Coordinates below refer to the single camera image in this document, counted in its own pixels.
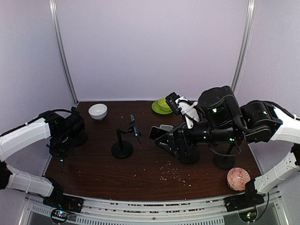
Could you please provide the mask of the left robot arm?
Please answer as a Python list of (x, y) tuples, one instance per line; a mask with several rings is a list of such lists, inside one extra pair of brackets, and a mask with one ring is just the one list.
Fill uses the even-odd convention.
[(8, 165), (6, 160), (24, 148), (44, 139), (50, 155), (59, 157), (61, 164), (65, 158), (74, 155), (75, 147), (86, 143), (85, 122), (76, 108), (66, 110), (69, 116), (63, 117), (61, 109), (49, 110), (32, 120), (0, 135), (0, 188), (15, 189), (34, 193), (53, 203), (57, 208), (67, 204), (63, 187), (54, 179), (32, 175)]

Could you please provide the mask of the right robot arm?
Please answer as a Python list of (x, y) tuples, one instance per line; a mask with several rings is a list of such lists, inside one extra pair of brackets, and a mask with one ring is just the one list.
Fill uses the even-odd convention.
[(246, 193), (240, 197), (245, 207), (250, 207), (258, 195), (266, 194), (300, 168), (300, 119), (274, 102), (253, 100), (239, 106), (232, 89), (223, 86), (204, 91), (194, 102), (171, 93), (166, 103), (184, 121), (167, 132), (152, 130), (150, 138), (185, 164), (198, 161), (197, 144), (210, 147), (229, 144), (233, 149), (243, 141), (293, 143), (280, 163), (246, 185)]

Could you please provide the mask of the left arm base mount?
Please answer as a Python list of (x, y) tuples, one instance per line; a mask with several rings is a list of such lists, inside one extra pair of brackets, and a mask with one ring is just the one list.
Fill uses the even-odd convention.
[(57, 203), (51, 197), (42, 197), (43, 204), (53, 207), (50, 212), (50, 219), (58, 225), (75, 219), (76, 213), (80, 213), (83, 208), (84, 199), (70, 195), (63, 195), (62, 201)]

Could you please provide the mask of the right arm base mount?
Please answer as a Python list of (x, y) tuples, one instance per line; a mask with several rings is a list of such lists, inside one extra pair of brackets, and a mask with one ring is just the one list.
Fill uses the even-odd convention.
[(264, 195), (235, 195), (226, 197), (224, 203), (227, 212), (238, 211), (240, 220), (249, 224), (260, 218), (257, 206), (264, 203)]

